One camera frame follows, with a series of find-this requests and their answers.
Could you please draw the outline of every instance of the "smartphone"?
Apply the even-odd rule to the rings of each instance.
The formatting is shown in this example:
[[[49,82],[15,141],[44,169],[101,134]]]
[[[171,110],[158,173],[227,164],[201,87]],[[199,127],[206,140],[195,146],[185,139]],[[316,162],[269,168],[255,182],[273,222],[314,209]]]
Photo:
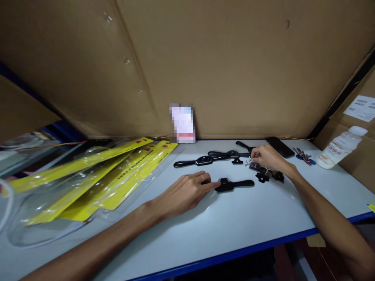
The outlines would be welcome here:
[[[266,141],[284,158],[289,158],[294,156],[294,151],[287,147],[282,141],[277,137],[266,138]]]

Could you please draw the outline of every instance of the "white sticker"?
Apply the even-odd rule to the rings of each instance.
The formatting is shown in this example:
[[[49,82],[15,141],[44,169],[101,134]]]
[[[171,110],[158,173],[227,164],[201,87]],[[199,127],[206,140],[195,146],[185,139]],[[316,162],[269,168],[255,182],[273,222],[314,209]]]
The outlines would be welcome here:
[[[370,122],[375,117],[375,98],[357,96],[344,114]]]

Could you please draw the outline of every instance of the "plastic bottle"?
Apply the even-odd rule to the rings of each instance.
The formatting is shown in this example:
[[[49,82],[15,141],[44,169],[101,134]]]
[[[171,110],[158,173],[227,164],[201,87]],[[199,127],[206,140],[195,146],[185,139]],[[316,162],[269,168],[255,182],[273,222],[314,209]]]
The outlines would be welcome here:
[[[324,168],[331,169],[357,148],[362,136],[368,131],[358,126],[352,126],[348,132],[335,137],[323,152],[315,159],[316,163]]]

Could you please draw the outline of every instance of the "person's left hand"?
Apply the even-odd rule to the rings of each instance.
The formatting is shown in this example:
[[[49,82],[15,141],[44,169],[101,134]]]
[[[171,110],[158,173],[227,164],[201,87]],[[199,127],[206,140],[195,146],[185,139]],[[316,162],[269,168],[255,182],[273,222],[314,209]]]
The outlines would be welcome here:
[[[155,212],[168,219],[195,208],[208,192],[220,185],[220,182],[211,182],[210,174],[205,171],[184,175],[151,203]]]

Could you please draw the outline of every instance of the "cardboard box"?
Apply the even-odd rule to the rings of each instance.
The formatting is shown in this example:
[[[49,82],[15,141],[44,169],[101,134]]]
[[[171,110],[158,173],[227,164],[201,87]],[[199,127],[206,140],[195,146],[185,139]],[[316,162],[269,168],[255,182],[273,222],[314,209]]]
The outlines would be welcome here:
[[[368,133],[363,137],[358,148],[339,162],[339,165],[375,193],[373,178],[375,170],[375,118],[371,122],[365,122],[344,114],[344,111],[358,95],[375,98],[374,67],[331,117],[330,121],[314,140],[314,144],[323,150],[333,138],[347,131],[351,126],[360,126],[367,129]]]

